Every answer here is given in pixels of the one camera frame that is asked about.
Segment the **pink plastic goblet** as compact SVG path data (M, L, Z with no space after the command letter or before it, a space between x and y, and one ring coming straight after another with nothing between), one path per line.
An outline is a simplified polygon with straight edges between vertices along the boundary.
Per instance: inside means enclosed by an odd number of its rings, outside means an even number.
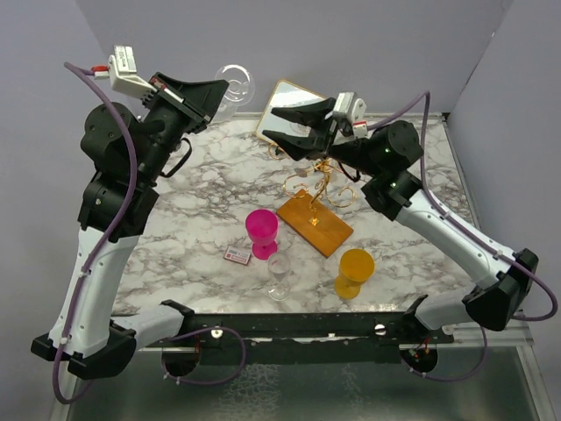
M277 252L279 222L270 210L257 209L245 219L245 229L252 242L252 253L259 260L268 260Z

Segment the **small clear stemmed glass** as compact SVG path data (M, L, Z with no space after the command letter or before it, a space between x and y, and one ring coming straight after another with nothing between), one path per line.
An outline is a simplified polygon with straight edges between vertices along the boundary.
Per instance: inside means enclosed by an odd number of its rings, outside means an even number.
M268 294L275 301L283 301L290 296L291 286L288 277L291 272L291 262L285 253L273 253L267 263L270 280Z

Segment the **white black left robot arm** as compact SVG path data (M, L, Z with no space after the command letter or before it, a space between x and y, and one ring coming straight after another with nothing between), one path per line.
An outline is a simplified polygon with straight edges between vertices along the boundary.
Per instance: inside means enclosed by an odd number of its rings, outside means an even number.
M171 153L207 128L228 88L224 80L181 82L160 73L151 84L142 98L144 119L107 103L85 120L81 148L95 173L82 195L75 269L53 328L31 345L35 355L64 360L83 380L120 374L133 354L158 340L184 346L193 338L191 310L171 300L132 317L111 316L126 263L158 200L157 181L171 176Z

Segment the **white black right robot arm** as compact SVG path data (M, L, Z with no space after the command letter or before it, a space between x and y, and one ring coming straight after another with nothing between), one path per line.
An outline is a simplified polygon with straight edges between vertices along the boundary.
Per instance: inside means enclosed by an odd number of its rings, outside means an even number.
M400 112L368 125L361 106L360 98L345 92L320 102L273 107L272 115L310 132L305 137L263 133L295 161L331 158L369 176L361 190L374 211L417 232L470 276L472 289L414 301L402 322L409 341L422 343L445 325L469 322L504 330L529 293L537 256L490 239L438 202L424 177L409 172L423 159L424 129L416 130Z

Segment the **wooden rack base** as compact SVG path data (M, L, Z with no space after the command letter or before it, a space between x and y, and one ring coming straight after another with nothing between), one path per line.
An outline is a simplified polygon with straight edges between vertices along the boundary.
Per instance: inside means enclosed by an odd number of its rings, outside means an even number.
M312 195L304 189L289 198L276 214L325 258L331 257L353 234L353 229L325 205L312 203Z

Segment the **gold framed whiteboard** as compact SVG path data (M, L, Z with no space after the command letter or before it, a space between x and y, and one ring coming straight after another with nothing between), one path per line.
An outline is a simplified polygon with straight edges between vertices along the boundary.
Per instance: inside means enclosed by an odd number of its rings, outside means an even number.
M307 126L278 118L272 114L271 110L275 107L295 107L318 103L324 99L324 96L318 95L292 82L279 80L259 120L255 131L256 136L269 144L273 144L273 142L263 133L265 130L285 132L289 135L299 137L307 136L310 132Z

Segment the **small red white box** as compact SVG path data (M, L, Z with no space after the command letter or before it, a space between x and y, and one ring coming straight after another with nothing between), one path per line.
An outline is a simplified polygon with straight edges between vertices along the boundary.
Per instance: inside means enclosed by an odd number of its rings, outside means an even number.
M250 259L251 259L252 253L250 250L248 249L244 249L244 248L237 248L234 246L229 246L225 253L224 253L224 259L227 261L231 261L237 264L241 264L244 266L247 266Z

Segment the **yellow plastic goblet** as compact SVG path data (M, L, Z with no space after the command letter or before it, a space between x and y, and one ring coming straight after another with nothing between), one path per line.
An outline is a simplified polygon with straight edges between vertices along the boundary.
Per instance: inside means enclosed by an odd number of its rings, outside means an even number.
M374 270L374 259L367 251L354 248L344 252L339 262L338 276L334 281L336 294L344 300L357 297Z

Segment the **black mounting rail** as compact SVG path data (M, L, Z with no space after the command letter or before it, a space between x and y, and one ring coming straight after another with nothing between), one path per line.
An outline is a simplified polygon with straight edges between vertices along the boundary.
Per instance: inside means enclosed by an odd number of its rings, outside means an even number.
M161 339L146 347L176 360L206 365L398 363L401 346L450 344L440 330L417 330L401 311L339 313L216 313L189 315L189 339Z

